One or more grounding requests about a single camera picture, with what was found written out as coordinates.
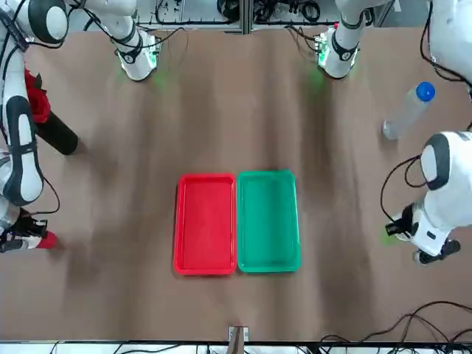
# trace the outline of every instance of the red cloth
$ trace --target red cloth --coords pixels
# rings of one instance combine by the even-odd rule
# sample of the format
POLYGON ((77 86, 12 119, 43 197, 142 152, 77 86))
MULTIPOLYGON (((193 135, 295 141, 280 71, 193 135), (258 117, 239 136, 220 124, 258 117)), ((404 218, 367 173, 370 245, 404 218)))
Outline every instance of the red cloth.
POLYGON ((36 77, 24 70, 24 82, 27 87, 29 106, 35 123, 45 123, 51 113, 51 104, 46 96, 46 91, 36 87, 36 77))

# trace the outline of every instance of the green led light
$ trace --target green led light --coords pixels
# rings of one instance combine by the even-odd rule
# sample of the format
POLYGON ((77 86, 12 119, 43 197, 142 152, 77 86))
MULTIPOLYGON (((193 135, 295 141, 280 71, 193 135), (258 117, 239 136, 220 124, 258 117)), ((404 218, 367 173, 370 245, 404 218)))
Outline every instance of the green led light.
POLYGON ((329 46, 325 46, 324 49, 322 50, 322 52, 319 53, 318 65, 320 65, 322 68, 324 68, 325 65, 326 65, 326 60, 327 60, 328 54, 330 54, 330 47, 329 46))
POLYGON ((153 66, 157 65, 157 54, 153 54, 152 52, 150 52, 149 58, 153 66))

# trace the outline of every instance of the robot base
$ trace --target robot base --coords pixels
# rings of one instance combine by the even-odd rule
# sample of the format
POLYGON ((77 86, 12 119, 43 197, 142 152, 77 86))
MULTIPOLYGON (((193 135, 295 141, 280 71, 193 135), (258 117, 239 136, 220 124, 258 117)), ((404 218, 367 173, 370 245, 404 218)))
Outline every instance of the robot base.
POLYGON ((156 37, 144 31, 139 31, 139 34, 142 36, 143 48, 134 63, 128 63, 119 55, 121 67, 133 81, 143 81, 157 68, 161 51, 161 43, 156 42, 156 37))

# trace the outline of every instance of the brown table surface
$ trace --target brown table surface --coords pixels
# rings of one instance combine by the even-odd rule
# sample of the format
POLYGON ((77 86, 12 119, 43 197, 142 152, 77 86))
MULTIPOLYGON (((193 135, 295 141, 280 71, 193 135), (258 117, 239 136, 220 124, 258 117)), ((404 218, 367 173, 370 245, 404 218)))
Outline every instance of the brown table surface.
MULTIPOLYGON (((399 161, 472 115, 465 87, 420 58, 419 29, 367 31, 346 80, 329 80, 285 30, 180 32, 160 69, 133 83, 101 33, 34 48, 54 112, 83 147, 64 157, 39 142, 44 174, 60 193, 49 217, 64 250, 0 257, 2 339, 224 340, 228 325, 252 340, 360 339, 438 299, 472 304, 470 230, 463 250, 420 267, 414 247, 385 246, 379 192, 399 161), (188 35, 188 47, 185 51, 188 35), (398 144, 379 128, 421 80, 437 89, 427 117, 398 144), (184 278, 173 273, 176 184, 183 173, 289 168, 296 176, 302 267, 293 274, 184 278)), ((386 208, 419 196, 398 173, 386 208)), ((30 209, 50 209, 45 187, 30 209)), ((470 316, 443 306, 423 314, 452 335, 470 316)), ((400 331, 380 337, 396 340, 400 331)), ((421 324, 411 340, 431 341, 421 324)))

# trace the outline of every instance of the plastic water bottle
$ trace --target plastic water bottle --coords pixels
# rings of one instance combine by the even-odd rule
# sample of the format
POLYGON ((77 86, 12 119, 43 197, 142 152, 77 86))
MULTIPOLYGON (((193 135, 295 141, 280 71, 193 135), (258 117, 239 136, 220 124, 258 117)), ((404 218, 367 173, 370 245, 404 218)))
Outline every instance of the plastic water bottle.
POLYGON ((387 139, 396 140, 428 109, 436 91, 431 83, 420 83, 406 94, 400 108, 393 117, 384 120, 382 132, 387 139))

